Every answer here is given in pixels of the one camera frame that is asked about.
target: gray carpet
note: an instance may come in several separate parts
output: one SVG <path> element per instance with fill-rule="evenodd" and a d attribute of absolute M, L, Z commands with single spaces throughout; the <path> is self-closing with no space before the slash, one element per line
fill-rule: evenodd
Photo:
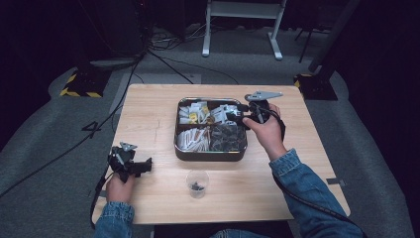
<path fill-rule="evenodd" d="M 203 84 L 236 84 L 233 77 L 240 84 L 291 85 L 295 74 L 308 72 L 307 66 L 326 36 L 314 34 L 303 62 L 298 63 L 306 35 L 295 42 L 297 32 L 280 31 L 277 38 L 283 60 L 278 61 L 265 34 L 269 30 L 238 29 L 213 34 L 208 58 L 201 56 L 202 38 L 155 53 L 211 68 L 167 61 L 186 75 L 199 75 L 197 82 Z M 59 96 L 73 71 L 70 68 L 51 84 L 52 100 L 28 118 L 1 152 L 0 192 L 85 138 L 88 132 L 81 128 L 107 118 L 115 100 L 121 98 L 121 87 L 130 69 L 112 72 L 102 98 Z M 164 81 L 175 73 L 151 55 L 139 63 L 136 74 L 147 83 L 182 80 L 177 77 Z M 345 183 L 343 191 L 352 211 L 350 218 L 368 237 L 414 237 L 404 195 L 349 103 L 346 84 L 337 73 L 331 82 L 338 101 L 306 101 L 306 105 L 332 166 Z M 90 202 L 105 169 L 118 119 L 117 114 L 92 139 L 0 198 L 0 237 L 91 237 Z M 294 221 L 290 221 L 290 226 L 299 237 Z M 135 235 L 150 237 L 152 230 L 152 226 L 136 225 Z"/>

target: cable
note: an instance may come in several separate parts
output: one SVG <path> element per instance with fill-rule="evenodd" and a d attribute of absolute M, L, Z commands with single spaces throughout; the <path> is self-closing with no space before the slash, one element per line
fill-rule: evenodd
<path fill-rule="evenodd" d="M 59 159 L 61 159 L 62 157 L 64 157 L 65 155 L 67 155 L 68 153 L 70 153 L 71 151 L 73 151 L 74 149 L 76 149 L 78 146 L 80 146 L 83 142 L 85 142 L 88 138 L 91 137 L 91 135 L 93 135 L 96 131 L 98 131 L 119 109 L 120 104 L 122 103 L 125 94 L 127 93 L 128 87 L 130 85 L 130 81 L 131 78 L 133 76 L 134 70 L 136 69 L 137 65 L 139 64 L 140 60 L 142 58 L 139 58 L 139 60 L 137 60 L 136 64 L 132 67 L 132 71 L 126 86 L 126 89 L 123 93 L 123 96 L 121 97 L 119 103 L 117 104 L 117 106 L 115 107 L 115 109 L 112 111 L 112 113 L 105 118 L 104 121 L 102 121 L 98 127 L 94 128 L 86 137 L 84 137 L 81 141 L 79 141 L 78 143 L 76 143 L 74 146 L 72 146 L 70 149 L 66 150 L 64 153 L 62 153 L 61 155 L 57 156 L 56 158 L 52 159 L 51 161 L 47 162 L 46 164 L 44 164 L 43 166 L 41 166 L 40 168 L 36 169 L 35 171 L 31 172 L 30 174 L 28 174 L 27 176 L 19 179 L 18 181 L 16 181 L 13 185 L 9 186 L 9 188 L 7 188 L 6 190 L 4 190 L 2 193 L 0 193 L 0 198 L 2 198 L 4 195 L 6 195 L 9 191 L 11 191 L 13 188 L 15 188 L 16 186 L 18 186 L 19 184 L 21 184 L 22 182 L 24 182 L 25 180 L 29 179 L 30 177 L 36 175 L 38 172 L 42 171 L 43 169 L 45 169 L 46 167 L 48 167 L 49 165 L 51 165 L 52 163 L 58 161 Z"/>
<path fill-rule="evenodd" d="M 188 62 L 184 62 L 184 61 L 179 61 L 179 60 L 175 60 L 175 59 L 170 59 L 170 58 L 165 58 L 165 57 L 161 57 L 161 58 L 162 59 L 165 59 L 165 60 L 172 60 L 172 61 L 175 61 L 175 62 L 180 62 L 180 63 L 184 63 L 184 64 L 187 64 L 187 65 L 190 65 L 190 66 L 196 66 L 196 67 L 200 67 L 200 68 L 204 68 L 204 69 L 207 69 L 207 70 L 210 70 L 210 71 L 215 71 L 215 72 L 224 74 L 224 75 L 232 78 L 239 85 L 239 82 L 233 76 L 229 75 L 226 72 L 218 71 L 218 70 L 215 70 L 215 69 L 212 69 L 212 68 L 209 68 L 209 67 L 200 66 L 200 65 L 197 65 L 197 64 L 192 64 L 192 63 L 188 63 Z"/>
<path fill-rule="evenodd" d="M 267 113 L 269 113 L 271 116 L 273 116 L 276 120 L 277 120 L 277 122 L 280 124 L 280 123 L 282 123 L 282 120 L 281 120 L 281 118 L 280 118 L 280 116 L 277 114 L 277 112 L 275 112 L 275 111 L 273 111 L 273 110 L 269 110 L 269 109 L 265 109 L 265 108 L 263 108 L 263 107 L 260 107 L 260 110 L 261 111 L 265 111 L 265 112 L 267 112 Z M 325 213 L 325 214 L 328 214 L 328 215 L 330 215 L 330 216 L 333 216 L 334 218 L 336 218 L 336 219 L 339 219 L 339 220 L 341 220 L 341 221 L 346 221 L 346 222 L 349 222 L 349 223 L 351 223 L 351 224 L 353 224 L 353 225 L 355 225 L 356 227 L 359 227 L 355 222 L 353 222 L 351 219 L 349 219 L 348 217 L 346 217 L 346 216 L 344 216 L 344 215 L 342 215 L 342 214 L 340 214 L 340 213 L 338 213 L 338 212 L 336 212 L 336 211 L 333 211 L 333 210 L 331 210 L 331 209 L 328 209 L 328 208 L 325 208 L 325 207 L 323 207 L 323 206 L 320 206 L 320 205 L 317 205 L 317 204 L 314 204 L 314 203 L 312 203 L 312 202 L 310 202 L 310 201 L 308 201 L 308 200 L 305 200 L 305 199 L 303 199 L 303 198 L 301 198 L 300 196 L 298 196 L 298 195 L 296 195 L 296 194 L 294 194 L 293 192 L 291 192 L 287 187 L 285 187 L 282 183 L 281 183 L 281 181 L 275 176 L 275 175 L 272 175 L 273 177 L 274 177 L 274 180 L 275 180 L 275 183 L 278 185 L 278 187 L 284 192 L 284 193 L 286 193 L 287 195 L 289 195 L 291 198 L 293 198 L 293 199 L 295 199 L 295 200 L 297 200 L 297 201 L 299 201 L 299 202 L 301 202 L 301 203 L 303 203 L 303 204 L 305 204 L 305 205 L 307 205 L 307 206 L 309 206 L 309 207 L 312 207 L 312 208 L 314 208 L 314 209 L 316 209 L 316 210 L 319 210 L 319 211 L 321 211 L 321 212 L 323 212 L 323 213 Z M 362 230 L 362 228 L 361 227 L 359 227 L 359 229 L 361 229 L 361 231 L 362 231 L 362 233 L 363 233 L 363 235 L 364 235 L 364 237 L 367 237 L 367 235 L 365 234 L 365 232 L 364 232 L 364 230 Z"/>
<path fill-rule="evenodd" d="M 114 132 L 114 134 L 116 133 L 116 131 L 115 131 L 115 129 L 114 129 L 114 116 L 115 116 L 115 114 L 116 113 L 114 113 L 113 115 L 112 115 L 112 117 L 111 117 L 111 129 L 112 129 L 112 131 Z"/>
<path fill-rule="evenodd" d="M 86 15 L 87 19 L 89 20 L 90 24 L 92 25 L 93 29 L 95 30 L 97 36 L 102 41 L 102 43 L 114 54 L 125 57 L 125 58 L 131 58 L 132 60 L 130 62 L 123 62 L 123 63 L 116 63 L 111 65 L 97 65 L 93 64 L 94 67 L 100 69 L 100 70 L 118 70 L 122 68 L 126 68 L 129 66 L 132 66 L 136 64 L 136 62 L 143 57 L 143 55 L 146 53 L 145 48 L 147 47 L 146 41 L 142 39 L 142 49 L 141 51 L 136 55 L 125 55 L 121 54 L 120 51 L 115 51 L 108 43 L 105 41 L 105 39 L 100 34 L 98 28 L 96 27 L 95 23 L 93 22 L 92 18 L 90 17 L 89 13 L 87 12 L 86 8 L 83 6 L 80 0 L 77 0 L 78 4 L 82 8 L 84 14 Z"/>
<path fill-rule="evenodd" d="M 96 27 L 95 23 L 93 22 L 92 18 L 90 17 L 89 13 L 87 12 L 86 8 L 83 6 L 83 4 L 81 3 L 80 0 L 77 0 L 78 4 L 80 5 L 80 7 L 82 8 L 84 14 L 86 15 L 87 19 L 89 20 L 90 24 L 92 25 L 93 29 L 95 30 L 96 34 L 98 35 L 99 39 L 102 41 L 102 43 L 114 54 L 119 55 L 121 57 L 137 57 L 138 55 L 125 55 L 125 54 L 121 54 L 120 52 L 123 51 L 115 51 L 106 41 L 105 39 L 102 37 L 102 35 L 100 34 L 98 28 Z"/>
<path fill-rule="evenodd" d="M 142 81 L 142 84 L 145 84 L 145 82 L 143 81 L 143 79 L 138 74 L 134 73 L 134 76 L 138 77 Z"/>
<path fill-rule="evenodd" d="M 191 84 L 194 84 L 191 80 L 188 79 L 188 77 L 186 77 L 184 74 L 180 73 L 178 70 L 176 70 L 174 67 L 172 67 L 171 65 L 169 65 L 169 63 L 167 63 L 165 60 L 163 60 L 161 57 L 157 56 L 155 53 L 153 53 L 152 51 L 148 50 L 149 54 L 151 54 L 152 56 L 158 58 L 160 61 L 162 61 L 164 64 L 166 64 L 168 67 L 170 67 L 173 71 L 175 71 L 176 73 L 178 73 L 180 76 L 182 76 L 183 78 L 185 78 L 187 81 L 189 81 Z"/>

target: metal tray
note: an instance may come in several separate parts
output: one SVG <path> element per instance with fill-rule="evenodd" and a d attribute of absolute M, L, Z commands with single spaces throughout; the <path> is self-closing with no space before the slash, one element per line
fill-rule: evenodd
<path fill-rule="evenodd" d="M 195 161 L 195 162 L 237 162 L 242 159 L 244 156 L 245 150 L 248 146 L 247 133 L 246 129 L 242 126 L 237 127 L 238 141 L 238 150 L 236 151 L 189 151 L 181 150 L 177 145 L 178 135 L 186 130 L 192 128 L 203 129 L 206 127 L 210 128 L 210 132 L 213 133 L 213 130 L 218 127 L 216 124 L 180 124 L 179 123 L 179 108 L 190 106 L 191 103 L 196 103 L 200 101 L 206 101 L 209 110 L 219 107 L 220 105 L 238 105 L 241 104 L 240 101 L 232 98 L 209 98 L 209 97 L 185 97 L 182 98 L 177 105 L 176 109 L 176 126 L 174 132 L 173 145 L 175 148 L 176 156 L 183 161 Z"/>

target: wooden table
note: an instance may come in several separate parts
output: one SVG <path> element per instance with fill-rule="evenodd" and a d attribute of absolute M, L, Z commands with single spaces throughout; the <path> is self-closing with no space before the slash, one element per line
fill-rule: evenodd
<path fill-rule="evenodd" d="M 254 132 L 248 131 L 248 148 L 238 162 L 185 162 L 173 146 L 176 109 L 183 97 L 235 98 L 243 103 L 245 94 L 257 90 L 283 92 L 269 102 L 280 107 L 287 129 L 284 144 L 295 148 L 305 163 L 324 182 L 335 178 L 306 105 L 294 86 L 132 84 L 114 138 L 137 145 L 136 162 L 153 158 L 149 173 L 136 179 L 131 204 L 134 223 L 165 224 L 223 221 L 293 219 L 281 190 L 275 184 L 268 157 Z M 189 195 L 185 177 L 190 170 L 207 171 L 210 185 L 200 199 Z M 344 207 L 350 209 L 338 184 L 328 185 Z M 99 197 L 93 221 L 106 203 Z"/>

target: denim sleeve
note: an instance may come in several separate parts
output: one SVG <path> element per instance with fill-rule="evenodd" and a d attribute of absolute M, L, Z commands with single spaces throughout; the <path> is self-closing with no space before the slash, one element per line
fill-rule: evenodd
<path fill-rule="evenodd" d="M 269 163 L 274 176 L 292 193 L 319 206 L 346 216 L 334 194 L 306 165 L 294 149 Z M 362 230 L 346 221 L 309 207 L 289 195 L 284 198 L 297 220 L 302 237 L 363 237 Z"/>
<path fill-rule="evenodd" d="M 132 237 L 133 218 L 133 206 L 124 202 L 108 202 L 96 222 L 94 238 Z"/>

